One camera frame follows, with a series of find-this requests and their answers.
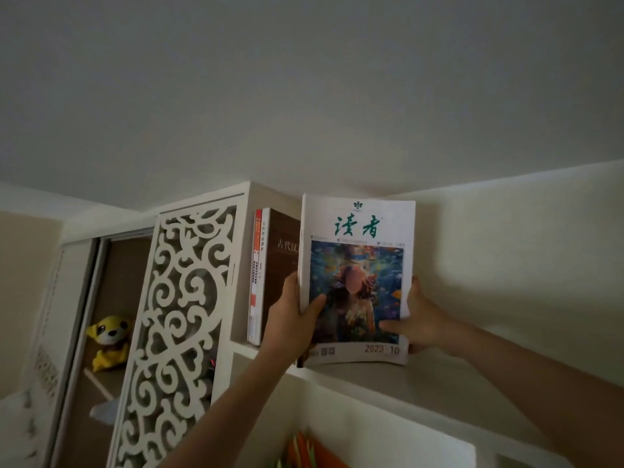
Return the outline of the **dark brown hardcover book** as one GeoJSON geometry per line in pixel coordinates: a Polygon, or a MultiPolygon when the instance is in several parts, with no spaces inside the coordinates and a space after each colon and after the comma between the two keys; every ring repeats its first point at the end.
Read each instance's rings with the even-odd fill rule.
{"type": "Polygon", "coordinates": [[[263,340],[269,308],[281,295],[285,279],[298,268],[300,220],[272,208],[262,211],[259,291],[263,340]]]}

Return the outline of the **yellow plush toy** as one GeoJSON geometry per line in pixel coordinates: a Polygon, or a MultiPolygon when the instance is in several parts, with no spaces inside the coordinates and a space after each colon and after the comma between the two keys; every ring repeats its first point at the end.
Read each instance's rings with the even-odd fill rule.
{"type": "Polygon", "coordinates": [[[100,349],[92,360],[92,372],[112,370],[127,364],[133,321],[123,316],[107,316],[87,327],[86,335],[100,349]]]}

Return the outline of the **person's left hand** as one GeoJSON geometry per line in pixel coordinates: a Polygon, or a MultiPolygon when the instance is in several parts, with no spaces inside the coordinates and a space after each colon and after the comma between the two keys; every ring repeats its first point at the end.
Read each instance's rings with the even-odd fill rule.
{"type": "Polygon", "coordinates": [[[277,368],[286,370],[307,350],[313,336],[303,336],[301,325],[299,283],[296,272],[283,284],[281,296],[269,308],[267,326],[260,346],[260,355],[277,368]]]}

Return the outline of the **wooden wardrobe with sliding door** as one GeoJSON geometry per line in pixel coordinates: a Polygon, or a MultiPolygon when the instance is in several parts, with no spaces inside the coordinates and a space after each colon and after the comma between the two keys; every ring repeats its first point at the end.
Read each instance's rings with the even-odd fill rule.
{"type": "Polygon", "coordinates": [[[105,468],[125,364],[92,372],[87,327],[133,322],[153,228],[65,243],[54,259],[28,369],[35,468],[105,468]]]}

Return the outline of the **white magazine with colourful cover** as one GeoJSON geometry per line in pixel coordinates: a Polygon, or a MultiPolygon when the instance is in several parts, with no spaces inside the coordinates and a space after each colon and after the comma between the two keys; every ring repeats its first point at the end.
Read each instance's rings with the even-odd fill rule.
{"type": "Polygon", "coordinates": [[[407,364],[408,340],[379,323],[410,314],[415,225],[415,201],[303,195],[300,307],[326,300],[297,368],[407,364]]]}

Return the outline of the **white book with red spine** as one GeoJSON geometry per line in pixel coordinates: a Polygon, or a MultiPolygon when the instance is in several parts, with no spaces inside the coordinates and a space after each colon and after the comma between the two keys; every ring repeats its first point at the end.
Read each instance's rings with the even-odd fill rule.
{"type": "Polygon", "coordinates": [[[266,246],[268,244],[269,208],[254,212],[252,240],[252,268],[250,281],[250,306],[248,312],[247,341],[261,345],[263,327],[263,298],[266,277],[266,246]]]}

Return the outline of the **orange and green folders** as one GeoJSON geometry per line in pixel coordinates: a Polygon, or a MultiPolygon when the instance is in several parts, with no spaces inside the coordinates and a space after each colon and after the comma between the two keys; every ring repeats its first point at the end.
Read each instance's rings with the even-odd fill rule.
{"type": "Polygon", "coordinates": [[[350,468],[311,435],[298,432],[287,442],[273,468],[350,468]]]}

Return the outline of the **white bookshelf with carved panel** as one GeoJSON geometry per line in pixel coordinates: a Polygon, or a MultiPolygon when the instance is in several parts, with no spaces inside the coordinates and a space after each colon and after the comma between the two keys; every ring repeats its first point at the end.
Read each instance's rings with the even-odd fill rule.
{"type": "MultiPolygon", "coordinates": [[[[257,355],[247,341],[254,212],[301,219],[302,198],[254,183],[160,209],[107,468],[156,468],[257,355]]],[[[548,441],[477,373],[438,359],[291,366],[239,459],[268,466],[308,429],[354,467],[566,468],[548,441]]]]}

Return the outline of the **person's left forearm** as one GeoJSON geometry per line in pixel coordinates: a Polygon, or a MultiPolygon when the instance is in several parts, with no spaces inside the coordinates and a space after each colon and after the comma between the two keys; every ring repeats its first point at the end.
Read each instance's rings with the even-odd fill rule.
{"type": "Polygon", "coordinates": [[[159,468],[233,468],[261,411],[303,350],[265,344],[159,468]]]}

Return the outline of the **person's right hand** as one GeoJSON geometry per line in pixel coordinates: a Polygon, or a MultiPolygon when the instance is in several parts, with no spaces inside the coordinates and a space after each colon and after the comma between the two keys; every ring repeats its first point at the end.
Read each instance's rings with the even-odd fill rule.
{"type": "Polygon", "coordinates": [[[410,336],[402,337],[408,341],[408,354],[429,348],[444,350],[444,332],[452,318],[425,296],[417,276],[412,278],[407,304],[409,315],[402,319],[410,319],[410,336]]]}

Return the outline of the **person's right forearm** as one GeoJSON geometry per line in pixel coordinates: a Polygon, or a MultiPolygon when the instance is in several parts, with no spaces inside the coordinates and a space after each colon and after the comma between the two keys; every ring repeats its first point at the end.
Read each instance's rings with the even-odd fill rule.
{"type": "Polygon", "coordinates": [[[624,387],[464,322],[449,353],[470,363],[576,468],[624,468],[624,387]]]}

